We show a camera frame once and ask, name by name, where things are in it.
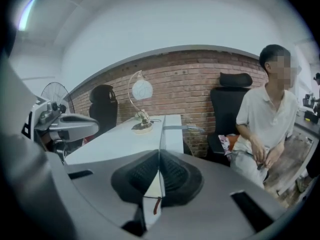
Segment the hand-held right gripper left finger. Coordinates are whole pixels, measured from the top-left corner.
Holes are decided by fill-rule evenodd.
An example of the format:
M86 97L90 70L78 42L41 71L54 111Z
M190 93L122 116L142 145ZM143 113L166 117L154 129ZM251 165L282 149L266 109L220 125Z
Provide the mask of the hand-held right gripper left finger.
M159 171L158 150L67 166L86 201L114 226L142 236L159 220L145 218L143 197Z

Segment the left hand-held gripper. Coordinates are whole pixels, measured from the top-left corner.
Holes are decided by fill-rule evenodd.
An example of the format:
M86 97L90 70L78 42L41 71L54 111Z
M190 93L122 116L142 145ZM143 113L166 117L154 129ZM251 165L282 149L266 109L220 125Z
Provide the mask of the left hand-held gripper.
M57 154L61 161L67 156L67 141L93 136L100 129L95 119L65 111L63 104L38 96L21 131L44 151Z

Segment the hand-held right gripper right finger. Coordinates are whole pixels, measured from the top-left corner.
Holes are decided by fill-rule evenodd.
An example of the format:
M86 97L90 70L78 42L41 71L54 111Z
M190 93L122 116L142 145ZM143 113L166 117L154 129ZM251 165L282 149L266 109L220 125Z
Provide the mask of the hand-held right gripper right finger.
M272 195L229 167L182 153L173 155L197 167L204 183L188 204L162 208L147 240L243 240L253 236L255 230L231 197L241 191L273 221L285 213Z

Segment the thin grey book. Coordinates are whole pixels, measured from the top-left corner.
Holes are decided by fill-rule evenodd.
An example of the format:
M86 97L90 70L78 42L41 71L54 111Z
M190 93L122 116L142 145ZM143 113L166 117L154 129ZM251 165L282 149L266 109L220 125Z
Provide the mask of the thin grey book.
M162 121L160 150L183 152L183 131L195 130L202 132L203 129L194 124L182 124L179 114L165 115ZM143 200L143 214L146 219L158 219L161 215L162 198L165 196L163 176L157 171L152 183L147 189Z

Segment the black mesh office chair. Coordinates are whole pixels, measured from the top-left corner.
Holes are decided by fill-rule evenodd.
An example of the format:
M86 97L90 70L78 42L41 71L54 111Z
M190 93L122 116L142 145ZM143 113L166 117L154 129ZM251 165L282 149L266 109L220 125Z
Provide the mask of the black mesh office chair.
M89 100L89 116L99 124L99 131L94 135L97 138L117 125L118 101L113 87L106 84L93 88Z

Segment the black standing fan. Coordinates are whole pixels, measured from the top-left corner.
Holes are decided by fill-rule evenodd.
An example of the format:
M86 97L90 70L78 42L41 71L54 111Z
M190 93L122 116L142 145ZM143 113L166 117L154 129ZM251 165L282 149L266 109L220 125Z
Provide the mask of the black standing fan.
M67 89L59 82L50 82L42 91L41 97L56 103L61 113L74 113L75 108Z

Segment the white table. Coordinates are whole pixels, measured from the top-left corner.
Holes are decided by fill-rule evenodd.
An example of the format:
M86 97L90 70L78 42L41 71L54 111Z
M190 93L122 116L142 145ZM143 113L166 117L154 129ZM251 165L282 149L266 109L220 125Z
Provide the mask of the white table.
M86 164L130 156L143 151L165 149L183 153L183 131L181 115L152 116L155 123L147 133L135 133L132 127L138 123L135 118L117 125L99 137L86 143L65 159L68 165Z

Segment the floral cloth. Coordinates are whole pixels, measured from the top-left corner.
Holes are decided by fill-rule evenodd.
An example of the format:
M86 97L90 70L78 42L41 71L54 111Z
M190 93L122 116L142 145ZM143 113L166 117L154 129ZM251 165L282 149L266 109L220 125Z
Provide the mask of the floral cloth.
M229 156L233 150L234 144L238 140L238 135L229 134L229 135L218 135L219 141L224 150L224 155Z

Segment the white globe gold table lamp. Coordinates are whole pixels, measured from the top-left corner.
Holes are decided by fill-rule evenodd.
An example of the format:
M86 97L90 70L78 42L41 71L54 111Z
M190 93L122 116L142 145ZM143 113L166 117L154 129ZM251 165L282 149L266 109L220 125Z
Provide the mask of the white globe gold table lamp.
M150 132L153 129L153 123L149 114L143 108L138 108L131 98L131 96L133 96L136 101L142 101L153 96L152 84L145 80L141 70L135 72L130 77L127 84L127 96L140 120L140 122L135 124L131 130L138 135Z

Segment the black headrest office chair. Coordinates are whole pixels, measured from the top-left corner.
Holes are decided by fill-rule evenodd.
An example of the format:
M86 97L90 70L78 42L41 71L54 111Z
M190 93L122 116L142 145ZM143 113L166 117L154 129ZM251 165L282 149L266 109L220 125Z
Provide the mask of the black headrest office chair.
M210 91L210 100L215 117L215 130L207 135L206 160L225 166L230 165L219 135L238 134L236 118L243 97L252 83L253 80L247 73L220 74L219 87L214 87Z

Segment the dark top desk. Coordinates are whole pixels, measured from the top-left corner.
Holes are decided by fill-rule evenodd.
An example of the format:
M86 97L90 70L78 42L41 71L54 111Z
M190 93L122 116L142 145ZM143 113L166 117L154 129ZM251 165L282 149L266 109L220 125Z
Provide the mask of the dark top desk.
M308 110L298 110L294 125L307 133L320 138L320 119Z

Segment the ceiling light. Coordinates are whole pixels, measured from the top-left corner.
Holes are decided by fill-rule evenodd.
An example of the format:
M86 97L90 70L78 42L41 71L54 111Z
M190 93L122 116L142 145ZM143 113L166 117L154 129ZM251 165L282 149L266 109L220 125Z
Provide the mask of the ceiling light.
M19 18L18 27L19 31L25 31L27 28L28 18L30 16L31 10L33 8L36 0L27 0L25 6L23 7L22 13Z

